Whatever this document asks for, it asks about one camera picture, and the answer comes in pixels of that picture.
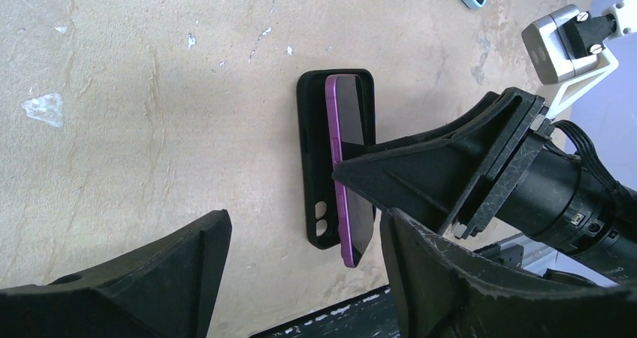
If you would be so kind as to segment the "aluminium front rail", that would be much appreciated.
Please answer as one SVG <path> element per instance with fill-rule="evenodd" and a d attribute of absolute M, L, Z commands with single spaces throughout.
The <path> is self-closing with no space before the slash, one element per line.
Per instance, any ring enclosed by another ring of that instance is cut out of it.
<path fill-rule="evenodd" d="M 537 276 L 543 276 L 553 269 L 558 251 L 531 240 L 523 234 L 516 234 L 504 240 L 481 247 L 474 251 L 484 258 L 501 265 L 525 270 Z"/>

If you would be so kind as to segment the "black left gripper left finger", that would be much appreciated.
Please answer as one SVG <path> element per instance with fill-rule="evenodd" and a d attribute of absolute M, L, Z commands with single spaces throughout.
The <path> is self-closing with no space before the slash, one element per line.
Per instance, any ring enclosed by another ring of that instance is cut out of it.
<path fill-rule="evenodd" d="M 205 337 L 231 241 L 226 210 L 47 285 L 1 291 L 3 337 Z"/>

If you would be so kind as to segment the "black phone case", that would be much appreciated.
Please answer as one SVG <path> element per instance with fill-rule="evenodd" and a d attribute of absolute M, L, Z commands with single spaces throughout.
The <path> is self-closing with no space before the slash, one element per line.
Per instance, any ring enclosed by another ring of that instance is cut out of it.
<path fill-rule="evenodd" d="M 331 144 L 329 142 L 325 82 L 334 74 L 359 77 L 359 106 L 364 145 L 376 144 L 376 106 L 373 75 L 364 68 L 308 71 L 296 85 L 300 157 L 303 177 L 306 237 L 317 249 L 340 244 Z"/>

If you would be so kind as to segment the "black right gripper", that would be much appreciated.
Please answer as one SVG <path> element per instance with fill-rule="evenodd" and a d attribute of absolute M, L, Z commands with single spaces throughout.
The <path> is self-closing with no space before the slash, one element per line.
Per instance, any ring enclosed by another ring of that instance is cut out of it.
<path fill-rule="evenodd" d="M 432 231 L 445 231 L 506 123 L 527 110 L 521 89 L 488 92 L 443 126 L 376 144 L 337 164 L 332 177 L 382 212 L 397 208 Z M 476 210 L 461 219 L 461 236 L 476 235 L 497 217 L 616 283 L 634 281 L 636 192 L 609 173 L 575 123 L 543 119 L 536 130 L 525 127 Z"/>

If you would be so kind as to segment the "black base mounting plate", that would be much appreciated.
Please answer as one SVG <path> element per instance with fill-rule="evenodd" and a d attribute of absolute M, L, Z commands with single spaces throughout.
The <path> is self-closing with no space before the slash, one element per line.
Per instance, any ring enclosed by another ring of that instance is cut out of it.
<path fill-rule="evenodd" d="M 400 330 L 391 289 L 384 285 L 253 336 L 399 337 Z"/>

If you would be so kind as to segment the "black phone with pink edge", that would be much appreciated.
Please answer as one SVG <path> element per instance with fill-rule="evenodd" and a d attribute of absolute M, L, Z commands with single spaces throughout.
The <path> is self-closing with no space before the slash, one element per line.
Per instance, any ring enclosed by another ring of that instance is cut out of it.
<path fill-rule="evenodd" d="M 365 146 L 358 87 L 359 76 L 332 74 L 325 81 L 325 103 L 332 165 L 357 157 Z M 346 267 L 355 268 L 373 236 L 373 205 L 335 182 L 340 251 Z"/>

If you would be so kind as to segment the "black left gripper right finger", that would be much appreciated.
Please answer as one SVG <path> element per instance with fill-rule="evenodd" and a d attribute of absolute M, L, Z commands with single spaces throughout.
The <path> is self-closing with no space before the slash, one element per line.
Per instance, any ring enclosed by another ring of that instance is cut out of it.
<path fill-rule="evenodd" d="M 634 337 L 636 286 L 507 267 L 382 214 L 382 252 L 404 337 Z"/>

